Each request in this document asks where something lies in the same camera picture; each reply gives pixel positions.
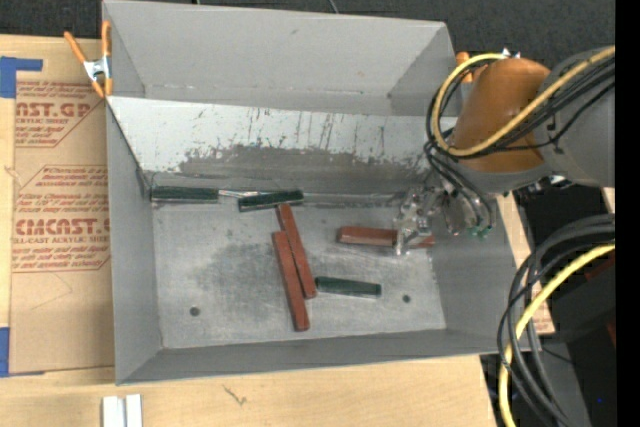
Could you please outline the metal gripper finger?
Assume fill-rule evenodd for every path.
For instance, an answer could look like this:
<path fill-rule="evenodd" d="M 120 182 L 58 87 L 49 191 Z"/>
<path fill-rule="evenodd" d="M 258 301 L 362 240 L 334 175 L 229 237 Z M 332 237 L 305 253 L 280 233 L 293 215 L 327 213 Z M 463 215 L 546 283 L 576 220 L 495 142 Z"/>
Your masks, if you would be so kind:
<path fill-rule="evenodd" d="M 397 223 L 395 254 L 400 257 L 412 249 L 432 245 L 432 230 L 425 217 L 406 218 Z"/>
<path fill-rule="evenodd" d="M 428 225 L 425 210 L 427 192 L 424 188 L 412 188 L 402 199 L 393 223 L 395 225 Z"/>

